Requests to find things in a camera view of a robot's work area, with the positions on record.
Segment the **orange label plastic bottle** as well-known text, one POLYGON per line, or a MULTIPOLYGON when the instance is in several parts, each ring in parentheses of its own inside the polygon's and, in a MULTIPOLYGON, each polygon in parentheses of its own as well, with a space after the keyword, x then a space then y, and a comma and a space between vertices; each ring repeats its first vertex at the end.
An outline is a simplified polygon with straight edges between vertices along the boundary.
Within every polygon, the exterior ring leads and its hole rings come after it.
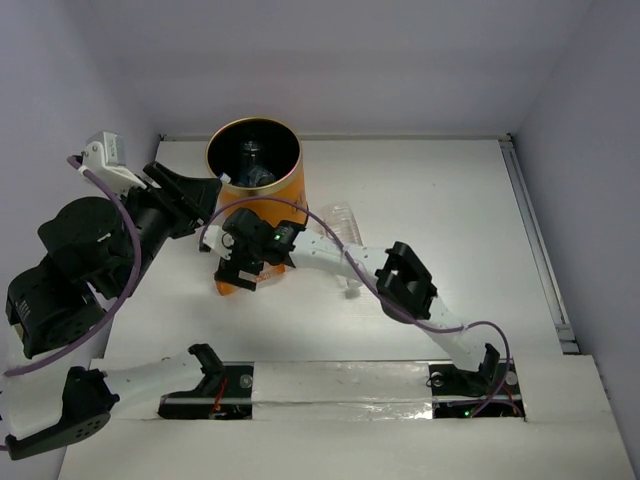
POLYGON ((255 291, 258 287, 266 286, 269 282, 277 280, 285 272, 284 265, 265 264, 259 273, 250 273, 220 263, 214 273, 214 281, 218 293, 222 296, 228 296, 239 290, 255 291))

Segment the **slim clear plastic bottle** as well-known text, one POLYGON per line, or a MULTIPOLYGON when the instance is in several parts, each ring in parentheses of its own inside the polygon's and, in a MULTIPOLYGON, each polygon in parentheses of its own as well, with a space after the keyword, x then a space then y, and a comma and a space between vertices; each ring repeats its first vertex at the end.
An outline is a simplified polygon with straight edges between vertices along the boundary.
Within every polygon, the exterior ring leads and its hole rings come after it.
POLYGON ((251 171, 265 170, 264 165, 264 144, 258 140, 250 139, 240 145, 241 171, 249 174, 251 171))

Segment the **square clear plastic bottle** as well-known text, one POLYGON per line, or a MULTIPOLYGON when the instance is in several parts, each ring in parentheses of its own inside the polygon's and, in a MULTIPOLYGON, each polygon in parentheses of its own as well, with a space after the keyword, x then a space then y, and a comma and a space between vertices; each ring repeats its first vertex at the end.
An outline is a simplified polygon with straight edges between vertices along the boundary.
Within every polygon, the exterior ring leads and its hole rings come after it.
POLYGON ((344 244, 363 244, 355 215, 346 201, 325 205, 321 218, 344 244))

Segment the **blue label plastic bottle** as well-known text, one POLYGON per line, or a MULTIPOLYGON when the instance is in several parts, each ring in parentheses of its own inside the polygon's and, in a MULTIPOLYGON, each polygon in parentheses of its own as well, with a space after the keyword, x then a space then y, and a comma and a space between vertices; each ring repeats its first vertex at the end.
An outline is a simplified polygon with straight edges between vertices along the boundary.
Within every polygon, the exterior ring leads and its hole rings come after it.
POLYGON ((276 182, 275 175, 261 166, 254 166, 241 172, 236 180, 226 173, 222 173, 219 179, 226 184, 240 188, 259 188, 276 182))

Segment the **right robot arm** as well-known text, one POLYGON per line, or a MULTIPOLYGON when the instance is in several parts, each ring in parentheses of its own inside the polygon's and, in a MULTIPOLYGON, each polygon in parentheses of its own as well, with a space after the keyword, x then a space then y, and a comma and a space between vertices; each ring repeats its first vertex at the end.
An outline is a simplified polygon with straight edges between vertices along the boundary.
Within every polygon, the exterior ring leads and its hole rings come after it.
POLYGON ((265 265, 358 281, 388 317, 418 327, 448 354, 451 364, 432 377, 434 386, 444 387, 448 395, 479 398, 497 394, 504 384, 502 353, 473 333, 478 322, 467 322, 447 308, 430 272, 405 243, 385 249, 344 243, 330 232, 317 233, 293 221, 273 226, 239 208, 223 224, 207 227, 200 247, 219 255, 218 280, 246 290, 255 290, 251 277, 265 265))

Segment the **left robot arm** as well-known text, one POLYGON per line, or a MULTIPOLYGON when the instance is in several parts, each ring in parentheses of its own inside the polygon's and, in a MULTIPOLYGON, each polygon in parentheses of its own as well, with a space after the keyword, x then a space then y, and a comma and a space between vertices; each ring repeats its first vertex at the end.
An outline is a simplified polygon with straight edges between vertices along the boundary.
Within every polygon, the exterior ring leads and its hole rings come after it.
POLYGON ((195 344, 140 374, 108 374, 73 352, 111 322, 168 239, 190 236, 212 216, 221 184, 158 162, 124 189, 87 168, 99 196, 76 199, 39 227, 46 253, 9 284, 12 331, 1 415, 3 450, 22 460, 83 441, 113 408, 141 394, 218 398, 227 383, 214 350, 195 344))

